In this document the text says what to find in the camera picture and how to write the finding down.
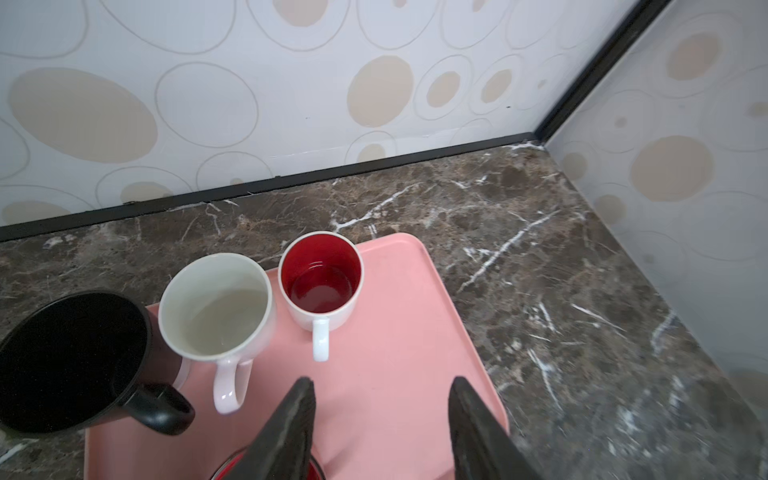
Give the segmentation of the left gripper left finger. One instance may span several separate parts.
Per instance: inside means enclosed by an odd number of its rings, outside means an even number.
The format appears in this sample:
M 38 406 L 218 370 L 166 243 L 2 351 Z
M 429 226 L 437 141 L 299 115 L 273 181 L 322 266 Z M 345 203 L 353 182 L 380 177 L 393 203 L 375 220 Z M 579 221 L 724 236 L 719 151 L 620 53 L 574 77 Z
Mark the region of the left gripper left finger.
M 311 454 L 316 413 L 314 383 L 300 377 L 246 448 L 252 456 L 304 461 Z

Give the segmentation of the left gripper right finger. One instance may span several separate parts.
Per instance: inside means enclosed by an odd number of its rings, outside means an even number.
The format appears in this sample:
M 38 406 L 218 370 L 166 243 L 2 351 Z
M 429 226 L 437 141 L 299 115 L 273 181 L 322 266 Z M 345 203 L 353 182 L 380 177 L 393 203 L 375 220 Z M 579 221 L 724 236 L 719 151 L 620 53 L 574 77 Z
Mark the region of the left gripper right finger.
M 456 480 L 542 479 L 465 377 L 451 384 L 448 417 Z

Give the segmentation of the red mug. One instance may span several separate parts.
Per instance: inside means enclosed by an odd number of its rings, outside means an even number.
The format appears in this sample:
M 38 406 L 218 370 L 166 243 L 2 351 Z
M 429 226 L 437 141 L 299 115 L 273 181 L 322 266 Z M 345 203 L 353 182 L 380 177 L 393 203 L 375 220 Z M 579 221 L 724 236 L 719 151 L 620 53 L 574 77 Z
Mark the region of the red mug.
M 325 479 L 316 459 L 309 455 L 304 461 L 286 458 L 257 458 L 246 448 L 228 457 L 212 474 L 211 479 Z

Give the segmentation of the pink mug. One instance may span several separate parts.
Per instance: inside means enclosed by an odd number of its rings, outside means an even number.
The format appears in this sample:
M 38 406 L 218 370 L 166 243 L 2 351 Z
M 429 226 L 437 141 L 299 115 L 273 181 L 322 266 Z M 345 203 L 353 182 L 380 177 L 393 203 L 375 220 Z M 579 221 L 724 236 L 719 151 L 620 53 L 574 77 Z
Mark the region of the pink mug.
M 253 362 L 276 330 L 266 271 L 235 253 L 217 253 L 180 270 L 162 294 L 159 328 L 180 356 L 216 366 L 213 400 L 221 414 L 244 403 Z

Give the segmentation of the white mug front row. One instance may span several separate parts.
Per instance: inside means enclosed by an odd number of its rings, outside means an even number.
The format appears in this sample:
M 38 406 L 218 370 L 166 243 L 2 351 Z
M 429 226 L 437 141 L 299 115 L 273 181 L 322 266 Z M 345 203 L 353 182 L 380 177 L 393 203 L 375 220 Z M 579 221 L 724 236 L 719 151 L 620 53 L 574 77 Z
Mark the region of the white mug front row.
M 310 232 L 289 244 L 277 275 L 291 317 L 311 333 L 313 359 L 328 361 L 330 333 L 347 322 L 362 292 L 360 251 L 337 233 Z

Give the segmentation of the black mug white base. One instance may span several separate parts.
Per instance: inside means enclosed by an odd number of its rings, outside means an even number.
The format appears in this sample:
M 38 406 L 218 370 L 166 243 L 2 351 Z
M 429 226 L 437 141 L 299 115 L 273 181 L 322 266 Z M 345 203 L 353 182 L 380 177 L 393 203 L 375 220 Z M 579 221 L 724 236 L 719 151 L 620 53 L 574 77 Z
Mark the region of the black mug white base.
M 57 299 L 1 342 L 1 429 L 44 437 L 131 417 L 179 435 L 195 418 L 177 388 L 183 362 L 134 300 L 106 290 Z

